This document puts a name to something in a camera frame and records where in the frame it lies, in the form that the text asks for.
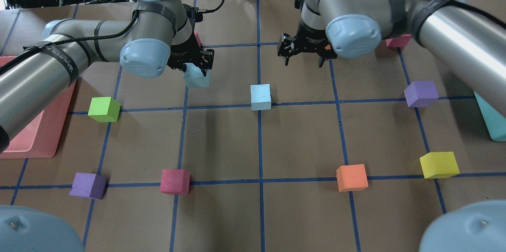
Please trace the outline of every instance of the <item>purple cube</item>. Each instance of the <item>purple cube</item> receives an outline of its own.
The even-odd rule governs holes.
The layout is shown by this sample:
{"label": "purple cube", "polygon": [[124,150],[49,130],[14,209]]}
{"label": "purple cube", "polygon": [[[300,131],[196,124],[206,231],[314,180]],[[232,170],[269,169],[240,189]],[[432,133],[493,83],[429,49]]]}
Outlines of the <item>purple cube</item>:
{"label": "purple cube", "polygon": [[413,81],[404,90],[408,107],[428,107],[438,98],[439,94],[434,81]]}
{"label": "purple cube", "polygon": [[69,196],[101,200],[107,178],[92,173],[76,173]]}

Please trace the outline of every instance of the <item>pink plastic tray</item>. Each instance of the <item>pink plastic tray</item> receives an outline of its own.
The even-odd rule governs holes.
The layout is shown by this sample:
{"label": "pink plastic tray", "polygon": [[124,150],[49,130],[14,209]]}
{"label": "pink plastic tray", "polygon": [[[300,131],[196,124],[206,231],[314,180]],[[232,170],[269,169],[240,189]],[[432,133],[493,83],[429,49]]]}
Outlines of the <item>pink plastic tray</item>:
{"label": "pink plastic tray", "polygon": [[[15,56],[0,56],[0,66],[13,58]],[[55,156],[75,86],[73,83],[16,135],[9,147],[0,154],[0,159]]]}

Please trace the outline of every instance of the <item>light blue cube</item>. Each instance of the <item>light blue cube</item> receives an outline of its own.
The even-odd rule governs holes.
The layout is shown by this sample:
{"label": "light blue cube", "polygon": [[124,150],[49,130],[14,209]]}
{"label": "light blue cube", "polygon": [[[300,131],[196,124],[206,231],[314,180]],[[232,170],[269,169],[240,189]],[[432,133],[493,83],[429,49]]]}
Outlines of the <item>light blue cube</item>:
{"label": "light blue cube", "polygon": [[183,79],[185,79],[185,83],[188,88],[209,87],[209,77],[211,76],[210,70],[208,70],[204,76],[200,68],[196,67],[193,63],[185,63],[185,65],[186,72],[183,75]]}
{"label": "light blue cube", "polygon": [[251,111],[271,109],[271,84],[251,85]]}
{"label": "light blue cube", "polygon": [[506,118],[475,92],[481,115],[493,141],[506,141]]}

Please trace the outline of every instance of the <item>magenta cube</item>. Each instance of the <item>magenta cube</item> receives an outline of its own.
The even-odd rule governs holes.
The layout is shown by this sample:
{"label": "magenta cube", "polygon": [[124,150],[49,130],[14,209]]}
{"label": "magenta cube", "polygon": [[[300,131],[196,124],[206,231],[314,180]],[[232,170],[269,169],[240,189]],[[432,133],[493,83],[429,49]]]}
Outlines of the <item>magenta cube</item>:
{"label": "magenta cube", "polygon": [[410,108],[428,107],[439,99],[434,81],[413,81],[404,90],[404,95]]}
{"label": "magenta cube", "polygon": [[183,169],[164,169],[161,173],[160,192],[170,195],[188,195],[190,173]]}
{"label": "magenta cube", "polygon": [[410,34],[405,34],[397,38],[386,39],[387,47],[406,47],[411,39]]}
{"label": "magenta cube", "polygon": [[69,196],[101,200],[107,178],[92,173],[76,173]]}

